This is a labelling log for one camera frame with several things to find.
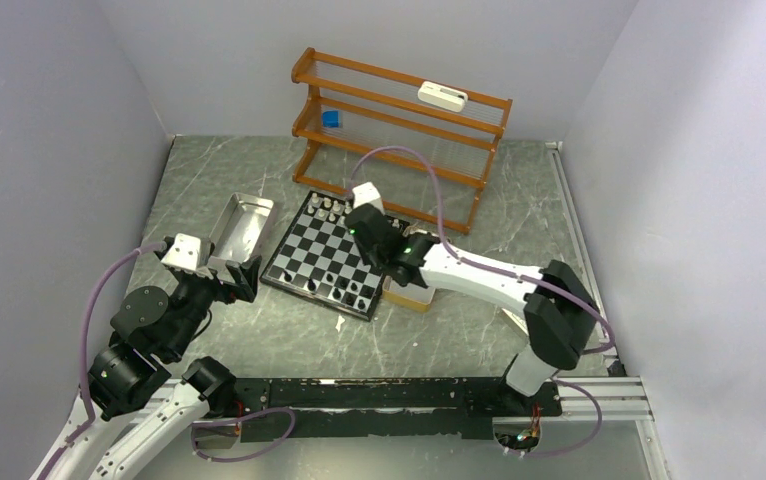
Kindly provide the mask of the black and white chessboard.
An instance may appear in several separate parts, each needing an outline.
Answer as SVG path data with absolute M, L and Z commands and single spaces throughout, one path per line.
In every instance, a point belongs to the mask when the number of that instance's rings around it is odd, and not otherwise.
M 309 192 L 263 268 L 260 281 L 343 314 L 372 320 L 382 296 L 384 276 L 363 261 L 345 225 L 345 217 L 351 211 L 351 204 L 344 199 Z M 282 280 L 284 271 L 292 274 L 290 283 Z M 347 288 L 337 285 L 340 277 L 349 281 Z M 316 281 L 315 292 L 307 290 L 308 279 Z M 357 293 L 350 291 L 352 282 L 360 285 Z M 332 296 L 334 286 L 342 291 L 339 300 Z M 346 293 L 357 296 L 353 306 L 343 303 Z M 367 302 L 366 311 L 357 308 L 359 299 Z

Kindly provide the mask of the black base frame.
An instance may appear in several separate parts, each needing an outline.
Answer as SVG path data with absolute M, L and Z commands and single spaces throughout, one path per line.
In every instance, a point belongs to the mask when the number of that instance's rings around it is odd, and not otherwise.
M 182 376 L 207 404 L 207 430 L 242 443 L 288 438 L 458 435 L 493 440 L 501 418 L 537 427 L 562 412 L 546 382 L 524 396 L 500 377 L 239 378 L 211 357 Z

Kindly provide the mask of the silver tin box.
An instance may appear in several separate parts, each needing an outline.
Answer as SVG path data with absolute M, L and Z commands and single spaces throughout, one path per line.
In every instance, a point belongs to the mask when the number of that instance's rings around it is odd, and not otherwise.
M 212 256 L 245 263 L 259 255 L 274 223 L 278 204 L 270 199 L 233 193 L 216 221 L 210 239 Z

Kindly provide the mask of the orange wooden shelf rack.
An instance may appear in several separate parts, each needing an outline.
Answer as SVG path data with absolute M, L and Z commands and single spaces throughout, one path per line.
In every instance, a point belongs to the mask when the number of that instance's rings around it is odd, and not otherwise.
M 510 99 L 446 85 L 468 94 L 460 113 L 443 110 L 417 99 L 425 78 L 374 66 L 307 48 L 291 69 L 291 80 L 307 88 L 306 100 L 294 120 L 291 133 L 303 138 L 306 147 L 296 164 L 293 179 L 330 193 L 345 187 L 310 173 L 315 157 L 324 147 L 353 154 L 372 152 L 382 162 L 421 171 L 422 154 L 438 178 L 472 189 L 466 217 L 446 217 L 446 228 L 467 234 L 501 139 L 513 102 Z M 342 113 L 341 128 L 323 128 L 323 111 Z

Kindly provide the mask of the white rectangular device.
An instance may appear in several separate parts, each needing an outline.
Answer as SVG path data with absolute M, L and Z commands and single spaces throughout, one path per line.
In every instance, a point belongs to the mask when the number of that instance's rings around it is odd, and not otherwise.
M 468 103 L 468 94 L 446 85 L 424 81 L 417 90 L 417 99 L 434 107 L 460 113 Z

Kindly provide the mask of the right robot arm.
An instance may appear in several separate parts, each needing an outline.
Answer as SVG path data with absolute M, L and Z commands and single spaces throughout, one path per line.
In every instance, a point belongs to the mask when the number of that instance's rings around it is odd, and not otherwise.
M 398 285 L 451 290 L 517 313 L 528 343 L 498 389 L 507 412 L 524 413 L 543 383 L 576 368 L 584 355 L 600 314 L 567 264 L 539 268 L 470 256 L 436 235 L 402 233 L 370 204 L 354 208 L 345 225 L 362 259 Z

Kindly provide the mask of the white labelled card box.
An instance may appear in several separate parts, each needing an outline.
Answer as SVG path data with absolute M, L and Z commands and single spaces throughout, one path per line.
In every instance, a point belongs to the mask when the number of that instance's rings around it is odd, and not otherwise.
M 525 321 L 518 315 L 503 309 L 507 324 L 520 336 L 527 338 L 529 335 Z

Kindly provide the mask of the blue cube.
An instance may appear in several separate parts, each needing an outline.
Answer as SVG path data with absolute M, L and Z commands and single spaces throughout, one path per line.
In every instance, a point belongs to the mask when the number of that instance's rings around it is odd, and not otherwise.
M 342 113 L 338 110 L 326 110 L 320 116 L 321 126 L 323 128 L 341 128 Z

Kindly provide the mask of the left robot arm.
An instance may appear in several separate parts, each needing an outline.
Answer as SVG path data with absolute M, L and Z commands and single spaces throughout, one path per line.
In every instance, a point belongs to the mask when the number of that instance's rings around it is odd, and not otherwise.
M 218 360 L 193 361 L 177 382 L 166 367 L 181 360 L 214 302 L 254 301 L 260 265 L 258 256 L 227 262 L 228 281 L 182 271 L 172 294 L 153 286 L 132 291 L 33 478 L 132 479 L 197 421 L 239 418 L 236 378 Z

